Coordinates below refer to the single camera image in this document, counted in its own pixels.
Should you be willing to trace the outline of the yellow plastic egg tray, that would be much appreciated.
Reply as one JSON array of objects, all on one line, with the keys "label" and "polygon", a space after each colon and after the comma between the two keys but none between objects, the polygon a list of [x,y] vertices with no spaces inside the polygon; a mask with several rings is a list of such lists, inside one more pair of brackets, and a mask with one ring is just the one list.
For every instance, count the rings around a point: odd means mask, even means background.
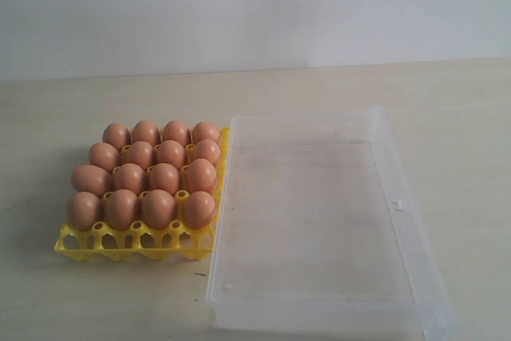
[{"label": "yellow plastic egg tray", "polygon": [[[131,133],[131,144],[133,144],[132,129],[129,131]],[[103,255],[116,261],[128,260],[134,254],[141,254],[152,260],[165,260],[173,253],[180,253],[191,260],[199,260],[205,257],[212,251],[215,240],[213,225],[219,215],[220,193],[222,191],[228,153],[229,131],[228,129],[220,129],[220,133],[221,142],[218,145],[222,158],[215,167],[218,176],[218,186],[213,193],[209,193],[216,201],[217,212],[216,217],[207,226],[197,230],[191,229],[185,224],[182,216],[184,202],[192,193],[187,189],[186,171],[192,163],[192,151],[195,146],[193,140],[184,147],[186,164],[181,169],[177,169],[180,174],[180,190],[173,196],[176,202],[176,219],[164,229],[150,228],[143,221],[141,201],[147,192],[151,191],[148,188],[148,169],[153,165],[157,165],[155,145],[153,146],[155,149],[154,164],[145,170],[147,188],[137,195],[140,201],[139,216],[131,223],[131,226],[126,230],[116,230],[111,228],[105,221],[105,202],[116,191],[113,189],[113,191],[105,193],[102,198],[99,197],[103,205],[102,218],[90,230],[79,231],[72,228],[67,222],[66,213],[66,221],[61,226],[56,244],[54,245],[55,251],[80,261],[90,260],[95,255]],[[121,163],[118,166],[126,164],[124,155],[130,145],[125,145],[120,150],[117,150],[121,155]]]}]

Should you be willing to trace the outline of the clear plastic storage box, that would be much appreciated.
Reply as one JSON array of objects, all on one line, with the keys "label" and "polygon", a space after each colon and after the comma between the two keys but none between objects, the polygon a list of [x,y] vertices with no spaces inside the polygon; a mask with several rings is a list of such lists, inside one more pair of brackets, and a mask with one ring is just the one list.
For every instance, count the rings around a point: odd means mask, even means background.
[{"label": "clear plastic storage box", "polygon": [[230,330],[450,338],[380,108],[232,119],[206,300]]}]

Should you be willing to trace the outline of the brown egg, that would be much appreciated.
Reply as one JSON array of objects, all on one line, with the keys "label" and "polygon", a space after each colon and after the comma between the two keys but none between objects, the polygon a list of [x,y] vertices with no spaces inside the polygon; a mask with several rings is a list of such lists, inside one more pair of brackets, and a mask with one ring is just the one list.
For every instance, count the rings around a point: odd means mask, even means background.
[{"label": "brown egg", "polygon": [[203,139],[195,144],[192,151],[192,160],[205,159],[216,167],[222,158],[219,145],[212,139]]},{"label": "brown egg", "polygon": [[141,201],[141,216],[150,228],[167,228],[176,219],[176,202],[173,196],[162,189],[147,192]]},{"label": "brown egg", "polygon": [[151,146],[160,144],[160,130],[153,121],[139,121],[132,130],[132,142],[145,141]]},{"label": "brown egg", "polygon": [[126,230],[140,211],[138,196],[128,189],[114,191],[105,202],[105,221],[116,230]]},{"label": "brown egg", "polygon": [[88,231],[101,220],[103,205],[91,192],[76,192],[66,205],[67,222],[79,231]]},{"label": "brown egg", "polygon": [[137,164],[126,163],[113,170],[113,188],[128,189],[139,195],[147,188],[146,172]]},{"label": "brown egg", "polygon": [[121,155],[115,147],[109,143],[98,142],[89,149],[89,163],[112,172],[120,163]]},{"label": "brown egg", "polygon": [[204,158],[195,159],[186,171],[186,184],[189,192],[213,193],[218,186],[215,167]]},{"label": "brown egg", "polygon": [[91,192],[100,198],[108,191],[113,191],[111,175],[96,165],[75,167],[71,173],[71,184],[78,192]]},{"label": "brown egg", "polygon": [[216,217],[216,201],[204,191],[196,191],[184,202],[183,221],[194,230],[204,228]]},{"label": "brown egg", "polygon": [[162,141],[176,141],[183,147],[192,142],[191,131],[183,121],[170,121],[162,130]]},{"label": "brown egg", "polygon": [[137,141],[131,144],[124,155],[125,163],[139,165],[146,170],[155,161],[155,149],[146,141]]},{"label": "brown egg", "polygon": [[131,144],[131,133],[125,125],[112,123],[105,128],[102,141],[120,150],[125,145]]},{"label": "brown egg", "polygon": [[176,169],[181,169],[186,164],[184,147],[177,141],[166,140],[156,146],[156,162],[168,163]]},{"label": "brown egg", "polygon": [[201,121],[193,127],[192,140],[195,144],[198,144],[206,139],[215,141],[219,144],[221,142],[220,129],[211,122]]},{"label": "brown egg", "polygon": [[179,171],[168,163],[151,166],[148,169],[148,188],[161,189],[174,196],[180,190]]}]

